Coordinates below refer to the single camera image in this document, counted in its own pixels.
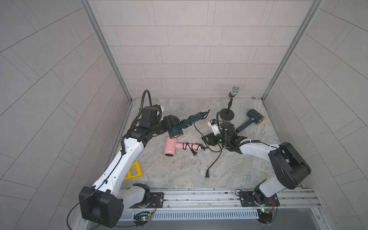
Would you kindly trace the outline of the microphone on black stand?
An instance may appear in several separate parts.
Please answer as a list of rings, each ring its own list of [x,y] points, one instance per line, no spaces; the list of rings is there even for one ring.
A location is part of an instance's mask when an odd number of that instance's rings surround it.
[[[231,121],[234,118],[234,112],[231,110],[233,98],[239,93],[240,88],[238,86],[233,86],[228,94],[229,103],[228,107],[220,111],[220,117],[225,121]]]

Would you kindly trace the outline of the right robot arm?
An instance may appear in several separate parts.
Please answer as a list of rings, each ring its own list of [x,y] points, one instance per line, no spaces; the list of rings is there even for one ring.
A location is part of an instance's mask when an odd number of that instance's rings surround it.
[[[284,142],[279,145],[266,144],[260,140],[252,140],[238,136],[238,131],[230,122],[219,123],[213,119],[208,122],[212,133],[203,136],[202,140],[209,146],[220,145],[230,152],[252,155],[271,163],[274,174],[254,188],[252,195],[239,192],[237,195],[258,206],[268,203],[275,205],[271,198],[285,190],[293,190],[311,174],[311,168],[293,147]]]

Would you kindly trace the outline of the pink hair dryer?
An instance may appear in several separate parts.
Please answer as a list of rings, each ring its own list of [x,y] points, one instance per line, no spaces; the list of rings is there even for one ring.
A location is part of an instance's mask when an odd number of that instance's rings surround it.
[[[205,147],[201,144],[196,143],[179,143],[177,139],[170,139],[169,137],[165,140],[164,156],[173,157],[176,154],[177,149],[190,150],[194,156],[197,155],[198,150],[204,150]]]

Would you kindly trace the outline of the right circuit board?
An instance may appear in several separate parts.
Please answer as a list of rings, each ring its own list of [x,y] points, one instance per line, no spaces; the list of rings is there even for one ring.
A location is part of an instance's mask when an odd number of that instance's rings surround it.
[[[258,221],[262,224],[270,224],[273,221],[273,211],[270,209],[258,209]]]

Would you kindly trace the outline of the yellow triangular plastic piece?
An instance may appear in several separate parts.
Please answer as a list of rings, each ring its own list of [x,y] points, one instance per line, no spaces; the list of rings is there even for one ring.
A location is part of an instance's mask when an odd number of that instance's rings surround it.
[[[134,179],[134,178],[138,178],[138,177],[142,177],[142,170],[140,167],[140,163],[139,161],[135,161],[131,168],[128,170],[126,177],[124,178],[124,180],[129,180],[129,179]]]

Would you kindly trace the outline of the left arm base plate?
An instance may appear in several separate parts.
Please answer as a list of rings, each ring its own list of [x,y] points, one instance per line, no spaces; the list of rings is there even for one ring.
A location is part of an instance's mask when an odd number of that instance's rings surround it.
[[[135,204],[130,207],[130,209],[161,209],[163,207],[164,193],[163,192],[153,192],[150,193],[149,201],[147,204]]]

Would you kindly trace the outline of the left circuit board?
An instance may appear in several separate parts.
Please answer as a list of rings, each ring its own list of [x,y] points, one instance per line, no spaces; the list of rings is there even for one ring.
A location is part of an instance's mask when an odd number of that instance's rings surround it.
[[[153,213],[144,211],[134,215],[134,221],[150,221],[152,219]]]

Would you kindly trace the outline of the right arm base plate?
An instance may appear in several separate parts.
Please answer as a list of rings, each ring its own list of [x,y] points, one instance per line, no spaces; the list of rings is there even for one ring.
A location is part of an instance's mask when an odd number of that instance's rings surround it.
[[[279,207],[280,202],[276,194],[266,197],[255,191],[236,191],[242,207]]]

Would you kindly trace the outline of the aluminium rail frame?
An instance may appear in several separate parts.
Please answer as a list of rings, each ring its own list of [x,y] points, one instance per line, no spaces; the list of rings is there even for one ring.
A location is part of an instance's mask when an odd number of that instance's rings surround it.
[[[118,197],[122,197],[126,189],[120,190]],[[242,207],[239,197],[235,194],[240,189],[153,189],[153,192],[163,192],[164,200],[161,209],[153,210],[184,210],[184,209],[292,209],[321,207],[312,189],[284,190],[277,193],[279,207]]]

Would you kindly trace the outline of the green hair dryer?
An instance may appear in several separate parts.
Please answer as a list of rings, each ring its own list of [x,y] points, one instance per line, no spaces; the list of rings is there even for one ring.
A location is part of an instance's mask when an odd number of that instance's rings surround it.
[[[247,127],[249,127],[253,123],[259,125],[265,119],[265,117],[262,114],[260,114],[258,111],[256,111],[255,109],[250,109],[247,112],[247,116],[248,116],[249,120],[246,121],[245,123],[243,123],[242,125],[240,125],[238,128],[236,128],[235,131],[237,133],[240,133],[241,131],[243,131],[244,129],[246,129]]]
[[[176,139],[178,137],[183,136],[183,129],[188,128],[189,126],[195,124],[199,120],[205,119],[209,114],[207,112],[199,112],[195,115],[191,115],[188,119],[180,121],[177,125],[175,125],[172,129],[168,131],[170,139]]]

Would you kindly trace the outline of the circuit board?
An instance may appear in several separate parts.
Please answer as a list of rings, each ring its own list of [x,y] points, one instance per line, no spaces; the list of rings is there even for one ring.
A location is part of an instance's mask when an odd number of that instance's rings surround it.
[[[258,209],[258,221],[262,224],[270,224],[273,221],[273,211],[270,209]]]
[[[153,213],[144,211],[134,215],[134,221],[150,221],[152,219]]]

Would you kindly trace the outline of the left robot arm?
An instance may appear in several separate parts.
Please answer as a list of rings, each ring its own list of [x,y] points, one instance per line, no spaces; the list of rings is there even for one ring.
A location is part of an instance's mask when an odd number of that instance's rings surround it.
[[[122,213],[132,206],[145,207],[150,203],[150,188],[135,183],[118,197],[121,185],[136,158],[154,135],[161,135],[178,125],[180,120],[173,115],[162,116],[159,105],[140,110],[127,133],[121,138],[121,150],[101,177],[79,193],[81,216],[85,220],[113,228]]]

